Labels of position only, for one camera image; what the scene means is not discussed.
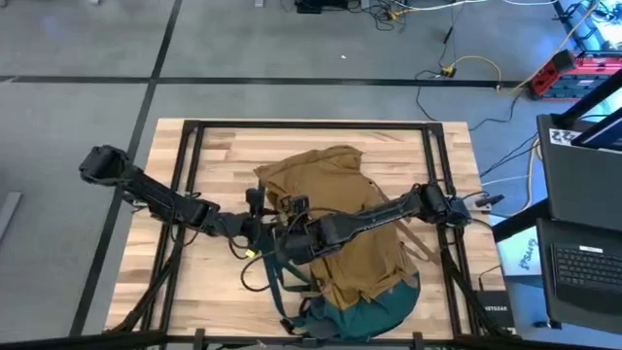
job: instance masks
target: white cable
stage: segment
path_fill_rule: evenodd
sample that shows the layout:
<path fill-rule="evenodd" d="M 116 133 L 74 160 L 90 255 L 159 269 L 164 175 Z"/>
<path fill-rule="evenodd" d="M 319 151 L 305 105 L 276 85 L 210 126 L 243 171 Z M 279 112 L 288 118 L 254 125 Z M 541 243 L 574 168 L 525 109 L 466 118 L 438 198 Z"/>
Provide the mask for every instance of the white cable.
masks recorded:
<path fill-rule="evenodd" d="M 503 0 L 503 2 L 506 2 L 508 4 L 521 5 L 521 6 L 551 5 L 551 4 L 555 4 L 558 1 L 559 0 L 551 0 L 551 1 L 548 1 L 548 2 L 541 2 L 541 3 L 529 3 L 529 2 L 515 2 L 515 1 L 511 1 L 511 0 Z"/>
<path fill-rule="evenodd" d="M 463 0 L 463 1 L 455 2 L 453 4 L 438 5 L 438 6 L 428 7 L 428 8 L 415 8 L 415 7 L 412 7 L 412 6 L 404 5 L 404 4 L 400 3 L 400 2 L 398 2 L 397 0 L 391 0 L 391 1 L 396 3 L 398 6 L 401 6 L 402 8 L 413 10 L 413 11 L 431 11 L 431 10 L 440 10 L 440 9 L 444 9 L 444 8 L 448 8 L 448 7 L 452 7 L 452 6 L 458 6 L 458 5 L 462 5 L 462 4 L 466 4 L 466 3 L 485 2 L 485 1 L 488 1 L 488 0 Z"/>
<path fill-rule="evenodd" d="M 529 175 L 521 175 L 521 176 L 512 176 L 511 178 L 504 178 L 504 179 L 493 180 L 493 181 L 489 181 L 487 183 L 483 183 L 482 187 L 488 186 L 488 185 L 493 185 L 493 184 L 496 184 L 496 183 L 499 183 L 499 182 L 525 179 L 525 178 L 528 178 L 528 177 L 529 177 Z"/>

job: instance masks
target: yellow cable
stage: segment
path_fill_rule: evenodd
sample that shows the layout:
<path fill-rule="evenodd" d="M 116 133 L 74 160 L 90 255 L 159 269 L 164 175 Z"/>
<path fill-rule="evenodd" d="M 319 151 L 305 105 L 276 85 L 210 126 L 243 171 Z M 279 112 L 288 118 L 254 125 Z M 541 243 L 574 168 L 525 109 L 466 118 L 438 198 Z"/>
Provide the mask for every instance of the yellow cable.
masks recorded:
<path fill-rule="evenodd" d="M 495 90 L 497 92 L 500 92 L 500 90 L 501 90 L 501 69 L 499 68 L 499 66 L 497 64 L 495 64 L 495 62 L 493 62 L 492 60 L 490 60 L 490 59 L 488 59 L 486 57 L 482 57 L 482 56 L 479 56 L 479 55 L 464 55 L 462 57 L 457 58 L 448 67 L 451 68 L 451 71 L 453 71 L 454 68 L 456 68 L 456 63 L 458 63 L 458 62 L 460 62 L 461 60 L 464 60 L 464 59 L 480 59 L 480 60 L 483 60 L 485 62 L 488 62 L 490 65 L 495 67 L 495 69 L 497 69 L 497 86 L 495 87 Z"/>
<path fill-rule="evenodd" d="M 540 153 L 540 139 L 536 139 L 532 145 L 532 151 L 530 152 L 529 155 L 529 163 L 528 163 L 528 167 L 527 167 L 527 201 L 525 202 L 525 205 L 523 205 L 523 207 L 518 210 L 515 213 L 510 214 L 510 216 L 514 216 L 520 212 L 522 212 L 523 210 L 529 208 L 532 205 L 532 184 L 533 184 L 533 178 L 534 178 L 534 157 L 537 153 L 538 157 L 540 158 L 540 160 L 542 160 L 542 155 Z"/>
<path fill-rule="evenodd" d="M 531 79 L 533 79 L 537 73 L 539 73 L 540 70 L 542 70 L 542 68 L 544 68 L 544 66 L 551 60 L 553 59 L 553 56 L 555 56 L 556 53 L 558 53 L 559 51 L 562 50 L 562 48 L 564 47 L 564 45 L 566 44 L 566 42 L 568 41 L 568 39 L 570 38 L 570 36 L 572 36 L 572 33 L 574 33 L 574 31 L 576 31 L 576 28 L 578 28 L 578 26 L 583 22 L 583 20 L 585 20 L 587 17 L 590 16 L 590 14 L 592 14 L 592 12 L 594 11 L 594 9 L 596 9 L 597 6 L 599 6 L 599 4 L 601 3 L 601 0 L 596 0 L 594 2 L 594 5 L 592 5 L 592 7 L 585 13 L 585 15 L 583 15 L 583 17 L 581 18 L 581 20 L 574 25 L 574 27 L 570 30 L 570 32 L 568 32 L 568 35 L 566 36 L 566 38 L 564 39 L 564 41 L 562 42 L 562 44 L 560 44 L 560 46 L 557 48 L 557 50 L 555 50 L 553 52 L 553 54 L 551 54 L 550 57 L 548 57 L 544 63 L 542 63 L 542 65 L 537 68 L 535 70 L 535 72 L 526 80 L 524 80 L 521 84 L 519 84 L 517 87 L 513 88 L 511 92 L 516 92 L 517 89 L 519 89 L 520 87 L 522 87 L 524 84 L 528 83 Z"/>

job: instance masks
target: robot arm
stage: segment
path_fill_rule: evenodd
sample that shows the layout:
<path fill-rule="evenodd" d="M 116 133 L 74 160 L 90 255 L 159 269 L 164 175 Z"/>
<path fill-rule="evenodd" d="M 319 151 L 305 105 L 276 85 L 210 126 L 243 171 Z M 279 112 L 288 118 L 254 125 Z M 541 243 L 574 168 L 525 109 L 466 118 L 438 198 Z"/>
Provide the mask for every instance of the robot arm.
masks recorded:
<path fill-rule="evenodd" d="M 132 165 L 124 151 L 112 146 L 93 147 L 80 165 L 80 177 L 90 184 L 121 187 L 124 200 L 146 203 L 155 219 L 212 236 L 239 232 L 248 216 L 220 213 L 217 203 L 177 194 Z"/>
<path fill-rule="evenodd" d="M 147 176 L 132 165 L 124 151 L 112 146 L 93 147 L 80 165 L 81 177 L 88 183 L 119 186 L 128 201 L 147 203 L 154 218 L 172 225 L 207 233 L 211 236 L 243 235 L 250 242 L 257 234 L 252 220 L 258 215 L 221 213 L 217 203 L 181 196 Z M 279 256 L 294 263 L 309 263 L 341 249 L 360 233 L 406 217 L 416 217 L 430 224 L 464 227 L 470 215 L 461 199 L 446 197 L 438 184 L 415 185 L 401 197 L 356 214 L 332 213 L 311 219 L 308 199 L 295 200 L 294 215 L 298 220 L 273 227 Z"/>

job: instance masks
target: backpack strap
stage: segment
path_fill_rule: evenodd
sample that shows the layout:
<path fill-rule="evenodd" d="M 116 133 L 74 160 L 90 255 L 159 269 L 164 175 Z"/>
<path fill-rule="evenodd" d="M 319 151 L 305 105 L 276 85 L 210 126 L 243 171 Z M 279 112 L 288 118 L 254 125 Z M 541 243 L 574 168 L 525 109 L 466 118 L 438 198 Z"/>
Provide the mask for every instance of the backpack strap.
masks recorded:
<path fill-rule="evenodd" d="M 376 184 L 373 180 L 367 178 L 367 180 L 369 181 L 369 184 L 376 189 L 376 192 L 378 193 L 378 195 L 380 196 L 380 198 L 382 198 L 382 200 L 384 202 L 389 201 L 390 199 L 387 197 L 386 194 L 384 194 L 382 192 L 382 189 L 380 189 L 380 187 L 378 186 L 378 184 Z M 419 255 L 419 253 L 417 253 L 416 251 L 406 247 L 405 245 L 403 246 L 404 250 L 406 251 L 406 253 L 410 254 L 411 256 L 419 259 L 422 262 L 430 262 L 430 263 L 435 263 L 435 264 L 440 264 L 440 253 L 438 251 L 433 252 L 432 249 L 428 248 L 428 246 L 426 245 L 426 243 L 424 243 L 421 239 L 419 239 L 419 237 L 417 237 L 417 235 L 415 235 L 415 233 L 410 230 L 410 228 L 408 228 L 401 220 L 397 220 L 394 221 L 393 224 L 396 226 L 397 229 L 399 229 L 402 233 L 404 233 L 404 235 L 413 243 L 415 243 L 415 245 L 422 251 L 424 252 L 424 254 L 428 257 L 427 259 L 424 259 L 423 257 L 421 257 Z"/>
<path fill-rule="evenodd" d="M 285 291 L 297 293 L 309 292 L 311 291 L 311 286 L 310 284 L 308 284 L 310 281 L 306 276 L 304 276 L 304 274 L 302 274 L 300 271 L 297 270 L 297 268 L 295 268 L 288 262 L 279 262 L 276 254 L 271 254 L 271 252 L 274 252 L 274 246 L 274 239 L 268 235 L 263 235 L 257 243 L 257 247 L 263 254 L 263 266 L 265 267 L 265 274 L 268 279 L 268 289 L 272 294 L 274 306 L 276 307 L 277 311 L 279 311 L 279 314 L 281 314 L 281 316 L 283 316 L 284 318 L 281 321 L 281 324 L 284 325 L 288 333 L 295 334 L 294 328 L 302 327 L 304 326 L 304 323 L 302 317 L 289 317 L 285 312 L 283 299 L 281 298 L 281 290 L 279 287 L 279 284 L 283 286 L 283 268 L 293 274 L 296 278 L 299 278 L 303 282 L 307 282 L 306 286 L 283 287 Z"/>

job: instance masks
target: black metal frame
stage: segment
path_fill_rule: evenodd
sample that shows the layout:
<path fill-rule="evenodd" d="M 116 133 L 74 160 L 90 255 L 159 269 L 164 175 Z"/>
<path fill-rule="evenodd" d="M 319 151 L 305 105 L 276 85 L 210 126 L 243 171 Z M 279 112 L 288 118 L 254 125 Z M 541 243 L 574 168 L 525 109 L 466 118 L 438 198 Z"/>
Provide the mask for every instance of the black metal frame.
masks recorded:
<path fill-rule="evenodd" d="M 225 121 L 185 121 L 182 127 L 182 137 L 180 139 L 177 158 L 175 161 L 171 188 L 177 190 L 180 186 L 186 151 L 190 142 L 190 136 L 195 133 L 194 143 L 190 158 L 190 169 L 186 182 L 186 192 L 192 193 L 194 180 L 200 159 L 205 129 L 210 127 L 230 127 L 230 128 L 308 128 L 308 129 L 410 129 L 422 132 L 422 142 L 426 155 L 426 167 L 429 173 L 429 181 L 445 183 L 446 192 L 449 195 L 455 194 L 453 179 L 450 170 L 449 157 L 445 145 L 443 126 L 441 123 L 403 123 L 403 122 L 225 122 Z M 434 167 L 434 157 L 432 152 L 432 138 L 434 136 L 438 147 L 438 157 L 442 169 L 442 178 L 438 178 Z M 64 338 L 42 339 L 25 342 L 1 344 L 2 349 L 130 349 L 152 345 L 159 345 L 161 350 L 166 348 L 168 343 L 188 343 L 193 344 L 193 349 L 204 350 L 209 344 L 228 344 L 233 346 L 246 345 L 298 345 L 306 348 L 316 348 L 323 345 L 351 345 L 351 346 L 405 346 L 412 350 L 424 350 L 426 346 L 445 347 L 447 349 L 505 349 L 518 350 L 526 348 L 537 349 L 588 349 L 575 345 L 561 345 L 553 343 L 526 341 L 515 337 L 499 336 L 479 336 L 478 324 L 486 324 L 487 317 L 485 311 L 478 302 L 467 303 L 467 316 L 471 328 L 471 334 L 463 334 L 461 330 L 458 303 L 454 283 L 456 283 L 466 296 L 466 300 L 476 300 L 474 291 L 471 287 L 470 276 L 468 275 L 467 254 L 465 251 L 462 229 L 450 229 L 453 231 L 456 242 L 456 255 L 458 264 L 455 264 L 449 250 L 447 249 L 447 227 L 437 226 L 437 235 L 441 247 L 441 269 L 445 283 L 447 303 L 450 316 L 450 324 L 453 339 L 447 340 L 425 340 L 419 332 L 414 332 L 411 338 L 407 339 L 371 339 L 367 342 L 342 342 L 333 340 L 319 340 L 307 337 L 279 337 L 279 336 L 210 336 L 206 335 L 204 329 L 197 329 L 195 335 L 169 335 L 167 334 L 170 315 L 173 307 L 177 276 L 181 263 L 181 250 L 183 249 L 184 230 L 179 227 L 177 234 L 180 239 L 175 242 L 175 247 L 169 259 L 164 262 L 166 245 L 169 240 L 169 230 L 172 229 L 168 224 L 162 224 L 160 238 L 157 244 L 157 251 L 154 258 L 154 271 L 151 284 L 161 287 L 164 279 L 167 286 L 163 300 L 160 324 L 157 330 L 149 330 L 153 318 L 153 307 L 155 304 L 154 291 L 157 288 L 150 288 L 141 298 L 148 299 L 149 305 L 140 309 L 143 315 L 141 331 L 133 332 L 133 325 L 128 329 L 117 327 L 112 331 L 106 331 L 97 335 L 78 335 Z"/>
<path fill-rule="evenodd" d="M 436 170 L 434 168 L 434 158 L 432 152 L 432 138 L 431 134 L 434 135 L 437 147 L 438 147 L 438 156 L 440 158 L 440 164 L 443 171 L 442 179 L 443 183 L 446 187 L 446 192 L 449 195 L 453 195 L 456 193 L 453 179 L 451 175 L 451 170 L 449 166 L 449 157 L 447 154 L 447 148 L 445 145 L 443 127 L 441 123 L 404 123 L 404 122 L 227 122 L 227 121 L 184 121 L 184 125 L 182 127 L 182 137 L 180 140 L 180 145 L 177 153 L 177 159 L 175 160 L 175 166 L 173 171 L 173 179 L 171 182 L 171 189 L 177 191 L 180 185 L 180 179 L 182 175 L 182 169 L 184 167 L 184 163 L 186 161 L 186 150 L 188 147 L 188 143 L 190 140 L 190 136 L 193 132 L 195 132 L 194 138 L 194 146 L 192 148 L 192 156 L 190 158 L 190 169 L 188 173 L 188 179 L 186 182 L 186 192 L 192 193 L 194 186 L 194 179 L 196 176 L 196 171 L 198 168 L 198 160 L 201 152 L 201 145 L 204 140 L 205 129 L 206 128 L 219 128 L 219 127 L 228 127 L 228 128 L 295 128 L 295 129 L 412 129 L 413 131 L 417 130 L 422 133 L 422 140 L 424 146 L 424 153 L 426 155 L 426 167 L 428 169 L 429 180 L 430 181 L 438 181 L 436 176 Z M 154 283 L 158 277 L 158 273 L 162 270 L 162 266 L 164 263 L 164 255 L 166 251 L 166 245 L 169 237 L 169 230 L 172 227 L 169 227 L 168 224 L 162 224 L 162 229 L 160 230 L 160 238 L 157 243 L 157 250 L 155 253 L 155 261 L 154 268 L 152 271 L 152 279 L 151 283 Z M 454 239 L 456 240 L 456 253 L 459 261 L 459 265 L 457 269 L 459 269 L 462 273 L 462 277 L 465 279 L 466 285 L 471 288 L 470 276 L 468 275 L 468 265 L 467 265 L 467 253 L 465 250 L 464 242 L 462 240 L 463 232 L 461 229 L 451 229 L 454 234 Z M 180 237 L 183 237 L 184 231 L 180 229 L 179 233 Z M 439 226 L 437 229 L 439 244 L 441 246 L 447 246 L 447 236 L 445 227 Z M 171 263 L 172 269 L 168 276 L 167 286 L 165 297 L 163 301 L 162 314 L 160 316 L 160 325 L 159 330 L 162 332 L 168 331 L 168 320 L 170 319 L 170 314 L 172 310 L 172 305 L 174 301 L 174 293 L 175 286 L 177 283 L 177 274 L 179 270 L 181 255 L 177 257 Z M 442 270 L 443 270 L 443 278 L 446 287 L 446 296 L 447 303 L 450 315 L 450 323 L 452 334 L 454 337 L 461 335 L 461 324 L 459 318 L 459 310 L 458 303 L 456 300 L 456 291 L 454 289 L 454 278 L 450 273 L 452 266 L 449 265 L 449 261 L 447 259 L 441 259 Z M 150 305 L 146 310 L 146 316 L 142 319 L 141 323 L 141 331 L 147 331 L 150 329 L 152 317 L 153 317 L 153 308 L 155 301 L 152 300 Z M 472 306 L 467 307 L 467 316 L 468 322 L 470 326 L 470 331 L 473 334 L 479 334 L 479 327 L 477 326 L 477 318 L 474 315 L 472 310 Z M 231 337 L 233 343 L 237 343 L 235 340 L 237 337 Z M 286 337 L 287 343 L 295 342 L 294 338 Z"/>

